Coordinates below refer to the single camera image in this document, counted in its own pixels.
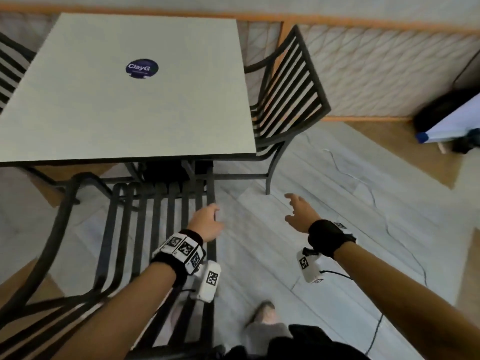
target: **white cable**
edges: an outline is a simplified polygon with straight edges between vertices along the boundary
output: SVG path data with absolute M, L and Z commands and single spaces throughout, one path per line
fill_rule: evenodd
M 423 265 L 418 261 L 418 259 L 415 257 L 415 255 L 403 244 L 403 242 L 401 242 L 400 240 L 398 240 L 397 238 L 395 238 L 391 233 L 390 233 L 390 229 L 389 229 L 389 226 L 388 226 L 388 217 L 386 214 L 383 214 L 382 211 L 380 211 L 380 209 L 377 207 L 377 201 L 375 199 L 375 195 L 374 195 L 374 191 L 372 190 L 372 188 L 367 184 L 365 183 L 363 180 L 361 180 L 360 178 L 357 178 L 356 176 L 354 175 L 351 175 L 349 173 L 346 173 L 346 172 L 342 172 L 339 168 L 339 166 L 337 165 L 337 162 L 335 161 L 335 157 L 332 153 L 332 151 L 330 151 L 329 149 L 322 149 L 323 151 L 326 151 L 330 154 L 330 156 L 332 157 L 332 160 L 333 160 L 333 164 L 335 165 L 335 169 L 340 172 L 341 174 L 344 174 L 346 176 L 349 176 L 353 179 L 355 179 L 356 181 L 360 182 L 360 183 L 363 183 L 363 185 L 365 185 L 365 187 L 367 187 L 368 189 L 368 192 L 370 192 L 370 195 L 371 195 L 371 199 L 372 199 L 372 202 L 373 202 L 373 207 L 375 209 L 375 211 L 384 219 L 385 221 L 385 230 L 388 234 L 388 236 L 390 236 L 393 240 L 395 240 L 395 242 L 397 242 L 398 244 L 400 244 L 406 251 L 408 251 L 411 256 L 413 257 L 413 259 L 417 262 L 417 264 L 420 266 L 420 268 L 422 269 L 423 271 L 423 281 L 425 283 L 425 287 L 428 288 L 428 285 L 427 285 L 427 272 L 425 271 L 425 268 L 423 267 Z

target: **white tabletop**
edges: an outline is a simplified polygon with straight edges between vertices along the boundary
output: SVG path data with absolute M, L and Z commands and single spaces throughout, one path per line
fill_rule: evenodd
M 0 115 L 0 162 L 255 152 L 234 20 L 62 14 Z

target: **light gray floor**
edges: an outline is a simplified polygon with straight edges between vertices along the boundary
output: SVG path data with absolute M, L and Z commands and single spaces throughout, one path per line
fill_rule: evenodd
M 216 172 L 265 169 L 264 163 L 215 164 Z M 294 139 L 275 171 L 271 195 L 265 195 L 263 181 L 217 181 L 215 191 L 218 219 L 225 222 L 217 239 L 222 276 L 215 342 L 227 348 L 239 344 L 244 324 L 265 299 L 274 302 L 287 324 L 320 326 L 334 340 L 361 351 L 371 342 L 380 313 L 353 282 L 325 274 L 320 284 L 306 284 L 301 277 L 295 256 L 307 242 L 284 221 L 291 212 L 283 197 L 287 192 L 302 195 L 323 218 L 345 224 L 359 245 L 420 283 L 425 268 L 428 287 L 450 303 L 456 300 L 477 212 L 459 194 L 347 125 L 317 124 Z M 82 203 L 73 211 L 51 270 L 68 295 L 91 287 L 108 207 L 93 188 L 84 189 L 79 198 Z M 55 212 L 21 173 L 0 170 L 0 282 L 40 253 Z M 329 258 L 320 264 L 343 272 Z M 370 357 L 419 356 L 384 321 Z

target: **pants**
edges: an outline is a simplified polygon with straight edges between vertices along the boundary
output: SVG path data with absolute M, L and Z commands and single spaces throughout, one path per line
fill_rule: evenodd
M 252 322 L 243 331 L 242 345 L 250 355 L 265 356 L 270 340 L 279 337 L 292 337 L 284 323 L 266 324 Z

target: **white wall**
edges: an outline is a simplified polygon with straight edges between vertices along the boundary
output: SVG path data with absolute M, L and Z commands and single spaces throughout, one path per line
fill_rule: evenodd
M 192 11 L 255 11 L 480 27 L 480 0 L 0 0 Z

